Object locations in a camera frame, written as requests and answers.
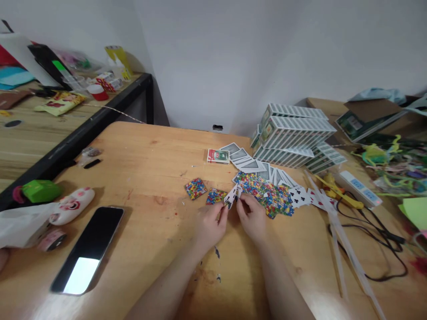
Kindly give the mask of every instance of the snack bag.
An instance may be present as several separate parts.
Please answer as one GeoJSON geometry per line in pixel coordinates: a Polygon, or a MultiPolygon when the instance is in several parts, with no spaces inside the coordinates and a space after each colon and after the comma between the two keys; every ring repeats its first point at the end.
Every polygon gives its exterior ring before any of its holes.
{"type": "Polygon", "coordinates": [[[34,111],[46,111],[54,116],[59,116],[71,110],[84,100],[85,96],[79,93],[60,91],[45,104],[35,106],[34,111]]]}

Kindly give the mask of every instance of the red cup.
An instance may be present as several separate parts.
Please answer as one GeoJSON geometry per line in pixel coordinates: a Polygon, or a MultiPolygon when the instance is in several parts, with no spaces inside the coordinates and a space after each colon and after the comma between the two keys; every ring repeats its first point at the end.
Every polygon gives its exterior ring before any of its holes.
{"type": "Polygon", "coordinates": [[[104,88],[99,84],[92,84],[86,88],[89,93],[98,101],[104,101],[108,99],[108,94],[104,88]]]}

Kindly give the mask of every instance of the smartphone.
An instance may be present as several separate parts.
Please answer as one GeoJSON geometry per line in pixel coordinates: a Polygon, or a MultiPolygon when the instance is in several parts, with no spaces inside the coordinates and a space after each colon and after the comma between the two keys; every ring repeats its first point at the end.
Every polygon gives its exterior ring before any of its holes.
{"type": "Polygon", "coordinates": [[[86,292],[123,214],[123,209],[114,207],[95,211],[53,281],[53,293],[80,296],[86,292]]]}

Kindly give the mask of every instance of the wall outlet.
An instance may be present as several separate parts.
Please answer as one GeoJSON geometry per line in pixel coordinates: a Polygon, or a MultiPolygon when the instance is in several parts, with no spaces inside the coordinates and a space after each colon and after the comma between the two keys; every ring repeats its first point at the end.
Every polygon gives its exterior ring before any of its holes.
{"type": "Polygon", "coordinates": [[[221,125],[214,124],[214,125],[212,126],[212,131],[221,132],[221,131],[222,131],[222,126],[221,126],[221,125]]]}
{"type": "Polygon", "coordinates": [[[374,194],[348,171],[335,174],[334,178],[337,184],[343,187],[346,191],[353,193],[356,199],[362,202],[366,207],[373,208],[383,203],[376,194],[374,194]]]}

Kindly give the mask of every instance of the hand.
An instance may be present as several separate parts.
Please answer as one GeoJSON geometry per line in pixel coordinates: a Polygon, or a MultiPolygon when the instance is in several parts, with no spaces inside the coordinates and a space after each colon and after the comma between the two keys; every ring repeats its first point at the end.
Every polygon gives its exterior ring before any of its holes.
{"type": "Polygon", "coordinates": [[[251,194],[242,193],[237,200],[237,212],[240,217],[243,229],[249,238],[259,246],[266,241],[266,210],[258,200],[251,194]],[[243,202],[249,206],[249,210],[243,207],[243,202]]]}
{"type": "Polygon", "coordinates": [[[207,205],[199,211],[193,240],[206,253],[226,233],[228,207],[223,202],[207,205]]]}

